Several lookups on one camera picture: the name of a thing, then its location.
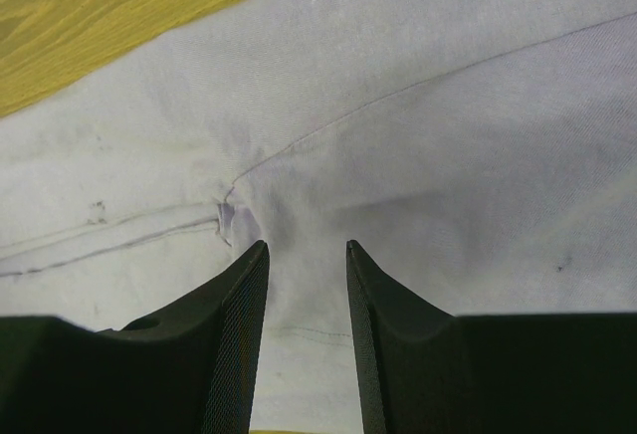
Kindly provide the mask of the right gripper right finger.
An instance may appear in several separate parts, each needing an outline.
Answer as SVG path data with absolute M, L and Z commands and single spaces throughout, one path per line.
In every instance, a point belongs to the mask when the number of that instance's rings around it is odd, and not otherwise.
M 636 317 L 455 317 L 346 246 L 367 433 L 632 433 Z

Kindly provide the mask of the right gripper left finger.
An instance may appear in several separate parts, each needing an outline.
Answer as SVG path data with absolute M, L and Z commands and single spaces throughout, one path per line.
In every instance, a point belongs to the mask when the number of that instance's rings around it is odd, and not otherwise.
M 223 273 L 119 330 L 1 322 L 5 433 L 245 433 L 269 279 L 257 242 Z

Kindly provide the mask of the purple t shirt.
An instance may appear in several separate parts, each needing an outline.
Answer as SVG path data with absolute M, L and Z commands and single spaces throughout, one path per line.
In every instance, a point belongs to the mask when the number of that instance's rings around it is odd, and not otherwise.
M 122 328 L 255 241 L 252 424 L 362 429 L 359 242 L 451 314 L 636 307 L 636 0 L 247 0 L 1 123 L 1 312 Z

